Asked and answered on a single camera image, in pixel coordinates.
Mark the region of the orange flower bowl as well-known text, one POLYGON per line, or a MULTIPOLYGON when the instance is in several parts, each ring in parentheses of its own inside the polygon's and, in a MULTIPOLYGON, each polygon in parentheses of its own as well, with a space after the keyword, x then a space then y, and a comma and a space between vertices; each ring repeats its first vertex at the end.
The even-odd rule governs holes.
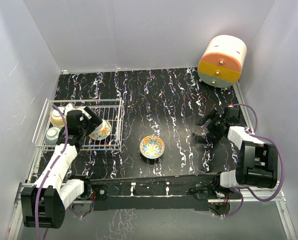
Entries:
POLYGON ((96 141, 101 141, 107 138, 112 131, 111 124, 107 120, 103 120, 103 123, 97 127, 90 135, 89 137, 96 141))

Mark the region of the orange blue floral bowl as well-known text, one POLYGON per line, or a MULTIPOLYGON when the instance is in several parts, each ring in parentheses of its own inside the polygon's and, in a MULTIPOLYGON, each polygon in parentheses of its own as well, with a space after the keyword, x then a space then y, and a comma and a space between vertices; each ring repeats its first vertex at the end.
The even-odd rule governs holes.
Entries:
POLYGON ((162 156, 165 144, 161 138, 149 135, 143 138, 139 145, 141 154, 147 159, 155 160, 162 156))

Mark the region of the grey bowl red rim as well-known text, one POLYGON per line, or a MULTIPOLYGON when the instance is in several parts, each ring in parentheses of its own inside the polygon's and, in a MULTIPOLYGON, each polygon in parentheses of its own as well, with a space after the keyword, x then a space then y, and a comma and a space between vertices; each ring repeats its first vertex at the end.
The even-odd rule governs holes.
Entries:
POLYGON ((56 145, 58 137, 60 133, 60 128, 58 127, 51 127, 47 130, 44 141, 47 146, 53 146, 56 145))

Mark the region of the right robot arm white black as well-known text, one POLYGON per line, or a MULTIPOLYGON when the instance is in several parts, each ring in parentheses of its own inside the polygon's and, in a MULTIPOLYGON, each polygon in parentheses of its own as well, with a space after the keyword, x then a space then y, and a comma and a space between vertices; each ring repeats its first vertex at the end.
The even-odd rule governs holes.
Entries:
POLYGON ((223 113, 214 108, 196 122, 206 126, 206 136, 212 143, 225 137, 239 150, 236 169, 218 173, 214 178, 211 191, 219 199, 232 188, 273 189, 278 181, 277 148, 254 137, 250 128, 243 125, 241 114, 241 109, 233 105, 225 107, 223 113))

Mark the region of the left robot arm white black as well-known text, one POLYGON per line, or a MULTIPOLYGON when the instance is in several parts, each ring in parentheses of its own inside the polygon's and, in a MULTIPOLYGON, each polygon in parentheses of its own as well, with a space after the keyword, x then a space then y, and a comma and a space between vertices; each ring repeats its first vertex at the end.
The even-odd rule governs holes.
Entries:
POLYGON ((79 197, 88 199, 91 185, 79 178, 63 180, 77 157, 84 139, 103 123, 88 107, 65 109, 54 107, 64 121, 55 143, 53 155, 41 176, 21 194, 23 224, 28 228, 57 229, 63 224, 66 209, 79 197))

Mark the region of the yellow teal patterned bowl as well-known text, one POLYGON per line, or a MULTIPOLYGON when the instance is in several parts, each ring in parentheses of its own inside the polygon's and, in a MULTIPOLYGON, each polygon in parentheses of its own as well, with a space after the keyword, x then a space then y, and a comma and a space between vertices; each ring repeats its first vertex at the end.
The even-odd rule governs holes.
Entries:
POLYGON ((64 127, 63 119, 58 110, 53 109, 50 115, 50 122, 55 127, 64 127))

